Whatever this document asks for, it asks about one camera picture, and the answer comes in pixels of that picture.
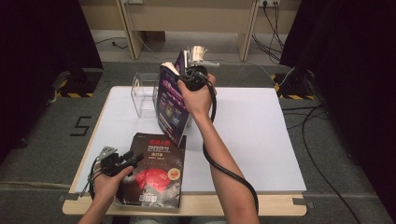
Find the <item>person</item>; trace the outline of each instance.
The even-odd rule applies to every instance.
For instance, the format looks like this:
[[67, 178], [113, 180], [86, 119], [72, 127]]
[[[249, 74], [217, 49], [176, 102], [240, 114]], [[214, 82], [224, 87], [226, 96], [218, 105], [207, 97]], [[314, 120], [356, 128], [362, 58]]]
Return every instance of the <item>person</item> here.
[[[215, 88], [216, 78], [208, 74], [208, 80]], [[191, 113], [204, 139], [204, 144], [210, 157], [222, 167], [244, 177], [209, 117], [209, 110], [212, 106], [209, 88], [204, 86], [198, 91], [190, 91], [181, 80], [177, 82], [177, 85], [182, 93], [185, 106]], [[100, 222], [111, 205], [118, 184], [130, 171], [122, 171], [111, 178], [102, 175], [95, 179], [96, 197], [80, 223]], [[210, 165], [210, 172], [227, 223], [259, 223], [254, 199], [249, 189], [212, 165]], [[111, 188], [111, 190], [102, 190], [105, 186], [106, 188]]]

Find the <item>book cover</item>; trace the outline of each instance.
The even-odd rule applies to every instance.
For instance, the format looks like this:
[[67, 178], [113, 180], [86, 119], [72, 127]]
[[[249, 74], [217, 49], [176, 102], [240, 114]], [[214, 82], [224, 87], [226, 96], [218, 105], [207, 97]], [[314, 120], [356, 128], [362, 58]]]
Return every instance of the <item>book cover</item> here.
[[184, 50], [182, 50], [175, 65], [172, 63], [161, 64], [155, 106], [160, 128], [176, 146], [179, 146], [181, 142], [190, 117], [177, 86], [179, 72], [185, 72], [186, 58], [184, 55]]
[[180, 206], [186, 136], [176, 147], [164, 134], [137, 133], [131, 144], [143, 153], [133, 174], [121, 182], [117, 198], [123, 205], [177, 209]]

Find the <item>carpeted floor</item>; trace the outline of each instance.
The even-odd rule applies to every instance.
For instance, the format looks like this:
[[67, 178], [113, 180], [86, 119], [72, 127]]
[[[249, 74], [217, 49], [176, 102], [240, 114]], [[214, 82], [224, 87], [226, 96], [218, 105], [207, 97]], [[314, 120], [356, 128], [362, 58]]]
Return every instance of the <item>carpeted floor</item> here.
[[[26, 136], [27, 147], [10, 151], [0, 166], [0, 223], [77, 223], [62, 212], [63, 196], [72, 183], [93, 127], [113, 86], [131, 85], [134, 74], [156, 73], [158, 63], [104, 63], [93, 97], [58, 98], [37, 118]], [[269, 74], [287, 73], [264, 66]], [[256, 65], [210, 68], [221, 87], [266, 87], [274, 84]], [[282, 108], [319, 105], [319, 100], [280, 100]], [[340, 134], [325, 108], [304, 126], [310, 109], [284, 110], [290, 139], [303, 173], [308, 213], [303, 217], [263, 217], [263, 223], [356, 223], [345, 204], [320, 176], [308, 156], [341, 193], [361, 223], [392, 223], [361, 168], [348, 157]], [[304, 139], [309, 151], [304, 147]], [[107, 217], [105, 223], [111, 223]]]

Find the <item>black curtain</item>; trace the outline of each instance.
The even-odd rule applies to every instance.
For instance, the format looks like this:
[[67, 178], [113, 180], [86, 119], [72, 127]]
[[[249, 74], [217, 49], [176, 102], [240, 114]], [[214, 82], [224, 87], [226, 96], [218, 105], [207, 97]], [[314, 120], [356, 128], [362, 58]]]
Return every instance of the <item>black curtain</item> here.
[[77, 0], [2, 0], [0, 32], [2, 160], [28, 133], [61, 72], [103, 66]]
[[[331, 19], [322, 25], [318, 18], [329, 14], [324, 9], [329, 3]], [[395, 12], [393, 0], [303, 0], [280, 60], [281, 64], [315, 73], [315, 82], [352, 157], [394, 221]], [[315, 35], [323, 38], [312, 42]]]

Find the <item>electrical outlet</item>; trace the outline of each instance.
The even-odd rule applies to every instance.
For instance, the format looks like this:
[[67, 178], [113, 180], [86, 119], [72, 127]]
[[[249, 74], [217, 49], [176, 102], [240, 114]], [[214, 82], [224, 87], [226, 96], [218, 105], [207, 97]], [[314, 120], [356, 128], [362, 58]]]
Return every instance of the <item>electrical outlet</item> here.
[[280, 0], [260, 0], [259, 7], [263, 7], [264, 1], [267, 2], [267, 7], [275, 7], [276, 4], [279, 7]]

